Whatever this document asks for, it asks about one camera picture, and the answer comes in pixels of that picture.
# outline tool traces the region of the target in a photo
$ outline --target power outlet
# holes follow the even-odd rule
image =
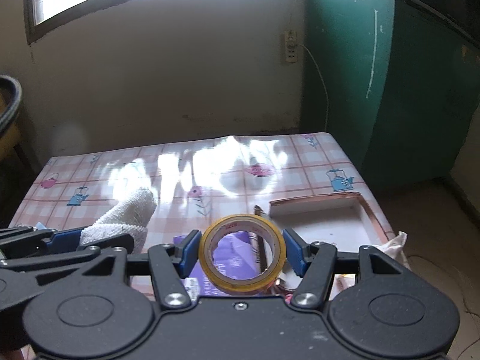
[[[285,36],[285,61],[298,62],[297,55],[297,32],[294,30],[287,30],[284,32]]]

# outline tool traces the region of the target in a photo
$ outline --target roll of tape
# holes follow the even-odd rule
[[[272,250],[272,263],[258,276],[247,280],[232,279],[221,274],[213,262],[213,252],[218,242],[227,234],[237,231],[248,231],[259,235],[267,241]],[[270,287],[282,271],[286,257],[285,241],[277,226],[260,216],[251,214],[230,215],[213,223],[203,233],[198,250],[198,259],[203,272],[217,288],[230,295],[254,295]]]

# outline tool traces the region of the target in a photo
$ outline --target white towel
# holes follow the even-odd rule
[[[407,234],[399,231],[398,235],[388,241],[387,243],[383,245],[374,245],[377,249],[381,250],[383,253],[385,253],[388,257],[397,260],[399,263],[400,261],[400,253],[403,250],[403,247],[405,246],[405,242],[407,241]]]
[[[138,188],[92,226],[83,229],[80,245],[128,233],[133,237],[133,253],[141,253],[147,238],[147,224],[156,208],[152,191]]]

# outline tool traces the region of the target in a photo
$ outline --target purple bag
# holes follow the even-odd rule
[[[179,244],[183,239],[183,235],[174,237],[173,243]],[[218,247],[213,252],[213,259],[214,265],[220,273],[232,279],[246,280],[260,274],[256,262],[256,252],[246,231],[225,235],[218,242]],[[210,282],[198,261],[190,276],[183,279],[182,282],[192,301],[195,301],[200,295],[228,296]]]

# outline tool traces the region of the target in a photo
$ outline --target pink kettle print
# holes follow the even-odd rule
[[[40,183],[40,186],[42,188],[45,188],[45,189],[48,189],[48,188],[52,188],[57,180],[58,180],[58,177],[59,177],[59,174],[58,173],[52,173],[49,178],[46,178],[44,179],[41,183]]]
[[[245,171],[257,177],[266,177],[275,173],[275,168],[267,163],[257,162],[245,168]]]

